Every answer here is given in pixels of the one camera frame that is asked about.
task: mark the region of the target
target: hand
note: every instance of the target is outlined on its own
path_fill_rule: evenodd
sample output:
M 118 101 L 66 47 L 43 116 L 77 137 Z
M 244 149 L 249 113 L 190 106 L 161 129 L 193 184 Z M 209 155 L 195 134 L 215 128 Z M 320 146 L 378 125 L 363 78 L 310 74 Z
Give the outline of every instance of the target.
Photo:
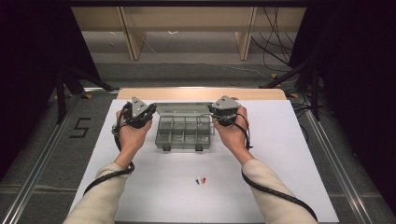
M 248 120 L 247 109 L 243 106 L 239 107 L 237 114 L 242 115 Z M 248 130 L 248 124 L 242 116 L 236 116 L 235 123 L 239 124 L 245 131 Z M 244 133 L 234 125 L 221 126 L 217 120 L 213 119 L 213 125 L 218 130 L 221 142 L 235 155 L 241 164 L 254 159 L 245 147 L 246 137 Z
M 126 169 L 134 158 L 136 152 L 145 143 L 146 134 L 151 128 L 152 120 L 149 120 L 146 125 L 140 129 L 136 129 L 129 125 L 125 125 L 120 128 L 120 144 L 121 152 L 120 155 L 114 160 L 114 162 L 121 168 Z

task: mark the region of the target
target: transparent plastic box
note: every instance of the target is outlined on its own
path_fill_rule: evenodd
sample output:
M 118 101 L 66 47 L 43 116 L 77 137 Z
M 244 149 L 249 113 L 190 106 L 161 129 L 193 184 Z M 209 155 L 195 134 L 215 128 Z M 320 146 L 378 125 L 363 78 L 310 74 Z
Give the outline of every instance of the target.
M 210 147 L 210 103 L 159 103 L 160 114 L 157 148 L 195 149 L 203 151 Z

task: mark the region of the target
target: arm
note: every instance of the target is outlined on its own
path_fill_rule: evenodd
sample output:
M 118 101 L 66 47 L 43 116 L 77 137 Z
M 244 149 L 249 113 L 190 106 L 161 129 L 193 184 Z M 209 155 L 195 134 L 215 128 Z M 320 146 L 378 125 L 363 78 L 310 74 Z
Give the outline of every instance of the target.
M 120 129 L 121 151 L 114 162 L 102 167 L 96 178 L 127 169 L 136 152 L 143 146 L 151 127 L 150 120 L 145 127 L 135 129 L 129 125 Z M 113 223 L 119 207 L 120 196 L 130 175 L 120 175 L 94 186 L 69 213 L 64 223 Z
M 244 107 L 238 109 L 238 114 L 248 119 L 248 112 Z M 245 130 L 248 125 L 241 116 L 237 116 L 236 123 Z M 275 172 L 265 163 L 256 160 L 245 148 L 245 136 L 233 125 L 223 127 L 214 120 L 223 144 L 230 149 L 242 165 L 243 173 L 253 182 L 262 186 L 281 191 L 293 196 L 293 193 L 282 183 Z M 300 205 L 288 202 L 274 195 L 251 188 L 257 205 L 267 224 L 317 223 L 312 216 Z

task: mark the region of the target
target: gray floor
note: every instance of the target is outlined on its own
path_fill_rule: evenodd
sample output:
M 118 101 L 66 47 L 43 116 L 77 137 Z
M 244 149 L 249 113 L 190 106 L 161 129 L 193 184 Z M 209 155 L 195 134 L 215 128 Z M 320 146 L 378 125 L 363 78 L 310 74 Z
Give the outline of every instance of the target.
M 272 74 L 279 76 L 283 74 L 271 71 L 263 65 L 262 51 L 254 43 L 250 46 L 247 61 L 240 61 L 233 34 L 229 33 L 149 33 L 146 39 L 147 45 L 137 62 L 130 61 L 120 33 L 85 33 L 84 36 L 102 80 L 118 87 L 257 88 L 258 85 L 269 82 L 268 78 L 271 78 Z M 260 39 L 258 34 L 254 37 L 256 40 Z M 285 38 L 284 43 L 288 43 L 288 39 L 285 36 L 283 38 Z M 283 57 L 278 48 L 270 49 L 276 55 Z M 268 55 L 265 57 L 271 68 L 289 69 L 275 58 Z M 89 82 L 83 82 L 83 85 L 94 87 Z M 288 91 L 292 86 L 291 81 L 282 84 L 280 88 Z M 60 140 L 23 209 L 19 223 L 62 223 L 67 215 L 102 129 L 108 107 L 117 97 L 114 93 L 106 92 L 87 94 L 91 95 L 77 101 Z M 301 102 L 301 98 L 289 99 L 295 104 Z M 320 99 L 320 103 L 326 105 L 325 97 L 321 96 Z M 56 104 L 56 99 L 51 97 L 48 109 L 37 125 L 35 134 L 0 184 L 0 217 L 7 213 L 55 129 Z M 359 223 L 316 137 L 308 113 L 300 116 L 299 121 L 307 130 L 309 148 L 340 222 Z M 79 125 L 89 130 L 83 138 L 71 138 L 72 135 L 82 134 L 82 130 L 75 130 L 81 118 L 89 118 Z M 363 170 L 359 160 L 353 157 L 352 148 L 332 115 L 331 109 L 321 108 L 320 118 L 320 124 L 331 140 L 350 181 L 367 207 L 373 223 L 396 223 L 395 216 Z

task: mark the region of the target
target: white paper sheet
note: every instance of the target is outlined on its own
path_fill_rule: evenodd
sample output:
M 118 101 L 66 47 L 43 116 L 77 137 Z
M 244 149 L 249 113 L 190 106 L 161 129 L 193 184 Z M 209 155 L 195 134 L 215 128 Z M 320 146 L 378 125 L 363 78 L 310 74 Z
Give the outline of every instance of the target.
M 180 101 L 145 101 L 146 104 L 154 102 Z M 119 152 L 111 126 L 116 121 L 116 111 L 125 103 L 114 100 L 109 108 L 72 208 L 94 180 L 97 170 L 117 157 Z M 297 198 L 313 208 L 319 222 L 338 222 L 290 102 L 239 103 L 248 112 L 254 146 L 251 153 L 271 166 Z M 121 196 L 117 221 L 264 222 L 249 186 L 242 179 L 240 164 L 217 133 L 211 136 L 210 149 L 203 153 L 191 150 L 166 153 L 155 145 L 158 120 L 155 114 L 146 143 L 134 158 L 135 171 Z M 198 185 L 196 180 L 202 178 L 205 183 Z

